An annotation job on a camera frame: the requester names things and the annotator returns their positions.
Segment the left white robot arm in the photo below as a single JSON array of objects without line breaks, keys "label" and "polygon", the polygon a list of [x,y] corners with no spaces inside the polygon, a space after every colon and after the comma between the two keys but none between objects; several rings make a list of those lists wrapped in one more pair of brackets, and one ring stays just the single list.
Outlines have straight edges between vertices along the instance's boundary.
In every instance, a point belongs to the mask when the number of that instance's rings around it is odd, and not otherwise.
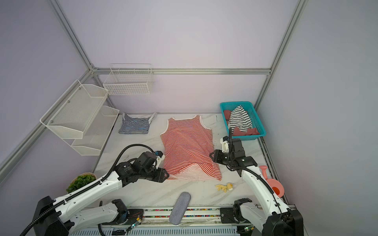
[{"label": "left white robot arm", "polygon": [[155,160],[122,162],[113,170],[89,185],[65,196],[41,199],[36,207],[32,223],[37,236],[69,236],[77,231],[103,223],[124,225],[135,222],[138,215],[131,217],[122,200],[87,209],[86,207],[101,197],[121,189],[138,180],[163,183],[169,173],[156,165]]}]

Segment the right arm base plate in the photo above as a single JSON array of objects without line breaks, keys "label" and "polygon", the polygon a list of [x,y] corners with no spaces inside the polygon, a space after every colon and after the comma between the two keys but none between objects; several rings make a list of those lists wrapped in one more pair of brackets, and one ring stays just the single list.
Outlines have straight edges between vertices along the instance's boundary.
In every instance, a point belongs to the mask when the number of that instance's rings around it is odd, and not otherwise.
[{"label": "right arm base plate", "polygon": [[252,210],[244,206],[222,207],[220,208],[220,218],[222,224],[257,224],[254,222],[255,215]]}]

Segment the red white striped tank top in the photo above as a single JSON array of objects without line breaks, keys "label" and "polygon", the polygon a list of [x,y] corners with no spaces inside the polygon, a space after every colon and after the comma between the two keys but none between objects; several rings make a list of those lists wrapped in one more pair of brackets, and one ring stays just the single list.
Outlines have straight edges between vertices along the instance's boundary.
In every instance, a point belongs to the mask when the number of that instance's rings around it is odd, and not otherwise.
[{"label": "red white striped tank top", "polygon": [[170,118],[160,138],[165,151],[163,168],[171,180],[221,181],[219,165],[210,158],[215,150],[212,130],[204,125],[201,115]]}]

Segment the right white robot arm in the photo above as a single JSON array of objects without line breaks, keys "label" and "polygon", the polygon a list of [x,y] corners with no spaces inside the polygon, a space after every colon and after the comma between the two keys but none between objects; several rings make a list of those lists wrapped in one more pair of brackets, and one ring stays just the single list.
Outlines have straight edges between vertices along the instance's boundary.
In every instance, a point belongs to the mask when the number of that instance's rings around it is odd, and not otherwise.
[{"label": "right white robot arm", "polygon": [[263,177],[258,164],[251,156],[241,156],[235,151],[216,149],[210,153],[213,162],[237,172],[252,189],[261,205],[256,207],[245,198],[235,202],[235,217],[249,221],[263,236],[303,236],[304,222],[301,213],[283,202]]}]

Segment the blue white striped tank top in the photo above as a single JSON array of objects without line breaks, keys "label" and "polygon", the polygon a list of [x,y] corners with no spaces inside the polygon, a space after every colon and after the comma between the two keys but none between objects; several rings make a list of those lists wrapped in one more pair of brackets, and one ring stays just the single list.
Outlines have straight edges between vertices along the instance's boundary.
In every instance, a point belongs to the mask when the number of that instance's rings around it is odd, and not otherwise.
[{"label": "blue white striped tank top", "polygon": [[148,134],[150,125],[156,117],[157,113],[144,118],[133,118],[126,113],[122,113],[122,125],[118,133],[125,135]]}]

